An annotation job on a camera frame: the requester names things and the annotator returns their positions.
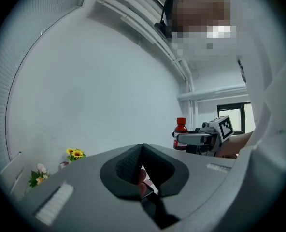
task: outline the hand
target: hand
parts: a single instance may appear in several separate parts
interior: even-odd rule
[[[146,171],[144,169],[141,169],[140,173],[139,173],[139,183],[138,183],[138,186],[140,188],[141,196],[143,196],[145,194],[146,190],[147,190],[146,185],[143,183],[145,178],[146,178]]]

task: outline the headset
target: headset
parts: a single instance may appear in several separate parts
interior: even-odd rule
[[[154,28],[156,29],[156,31],[161,35],[161,37],[166,41],[166,42],[170,42],[171,41],[171,37],[172,37],[172,30],[171,27],[168,27],[166,25],[166,23],[163,20],[163,15],[165,12],[166,7],[168,6],[168,1],[166,0],[164,5],[163,5],[163,10],[161,13],[161,19],[160,19],[160,23],[157,22],[154,24]]]

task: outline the forearm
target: forearm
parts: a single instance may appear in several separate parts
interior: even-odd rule
[[[253,132],[232,136],[226,140],[218,150],[216,156],[221,157],[225,155],[238,154],[242,148],[245,147]]]

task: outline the bottle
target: bottle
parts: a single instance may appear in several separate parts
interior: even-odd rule
[[[176,140],[178,134],[187,134],[188,129],[185,127],[186,119],[177,118],[177,127],[174,130],[174,144],[173,148],[176,150],[186,150],[187,144],[180,143]]]

